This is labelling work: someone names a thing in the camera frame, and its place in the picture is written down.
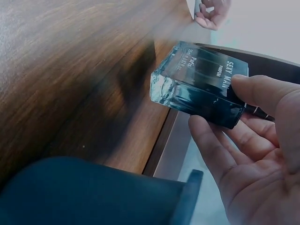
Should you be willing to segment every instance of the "wooden table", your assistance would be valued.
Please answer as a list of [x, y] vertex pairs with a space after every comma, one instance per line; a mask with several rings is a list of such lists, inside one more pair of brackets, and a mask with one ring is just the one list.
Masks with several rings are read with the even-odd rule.
[[0, 186], [50, 156], [142, 173], [169, 112], [150, 74], [191, 22], [186, 1], [0, 6]]

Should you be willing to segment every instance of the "fingernail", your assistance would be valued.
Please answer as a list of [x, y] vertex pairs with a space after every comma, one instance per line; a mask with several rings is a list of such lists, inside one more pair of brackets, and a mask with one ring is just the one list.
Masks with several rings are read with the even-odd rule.
[[247, 77], [244, 76], [244, 75], [241, 75], [241, 74], [236, 74], [236, 75], [233, 75], [232, 78], [234, 79], [239, 79], [239, 80], [245, 80]]

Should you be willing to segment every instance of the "fingers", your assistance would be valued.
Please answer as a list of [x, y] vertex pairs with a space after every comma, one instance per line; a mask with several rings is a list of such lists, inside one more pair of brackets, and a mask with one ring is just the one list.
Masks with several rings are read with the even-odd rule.
[[210, 13], [206, 11], [206, 6], [204, 4], [200, 4], [200, 12], [203, 14], [203, 16], [207, 19], [210, 19]]
[[234, 146], [234, 143], [229, 139], [228, 136], [224, 134], [222, 128], [213, 124], [210, 124], [210, 128], [219, 142], [223, 145], [223, 147], [226, 148], [231, 154], [237, 165], [253, 163], [253, 161], [248, 156], [246, 156], [236, 146]]
[[275, 123], [262, 120], [250, 114], [243, 114], [241, 120], [259, 136], [269, 140], [274, 146], [279, 148], [279, 142], [276, 134]]
[[236, 166], [236, 162], [218, 141], [207, 121], [200, 116], [191, 116], [188, 125], [192, 137], [217, 185]]
[[275, 117], [278, 103], [286, 95], [300, 91], [300, 85], [257, 75], [245, 77], [235, 75], [232, 88], [236, 95], [246, 103], [261, 107], [267, 114]]
[[214, 4], [213, 4], [212, 0], [202, 0], [202, 3], [203, 3], [207, 8], [214, 7]]
[[203, 28], [207, 28], [207, 29], [210, 29], [210, 30], [217, 30], [218, 29], [217, 25], [214, 24], [214, 22], [210, 21], [207, 18], [196, 17], [195, 21], [200, 26], [202, 26]]
[[263, 159], [276, 148], [270, 141], [259, 136], [241, 120], [234, 129], [225, 129], [224, 132], [233, 140], [241, 152], [255, 162]]

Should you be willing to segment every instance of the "dark blue perfume bottle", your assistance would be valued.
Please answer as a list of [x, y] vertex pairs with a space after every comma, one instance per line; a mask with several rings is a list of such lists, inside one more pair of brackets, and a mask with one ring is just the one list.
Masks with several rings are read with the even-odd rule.
[[248, 64], [180, 41], [151, 74], [150, 98], [232, 129], [246, 105], [232, 90], [234, 74], [248, 76]]

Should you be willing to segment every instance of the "background hand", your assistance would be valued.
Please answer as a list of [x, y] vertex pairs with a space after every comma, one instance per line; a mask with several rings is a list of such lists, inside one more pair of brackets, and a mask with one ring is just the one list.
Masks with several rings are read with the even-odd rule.
[[[195, 21], [202, 27], [217, 30], [226, 19], [231, 7], [231, 0], [202, 0], [200, 12], [196, 13]], [[210, 13], [206, 8], [214, 7]]]
[[[232, 225], [300, 223], [300, 85], [265, 76], [234, 77], [236, 94], [275, 117], [243, 115], [233, 130], [191, 116], [192, 136]], [[231, 145], [227, 134], [238, 146]]]

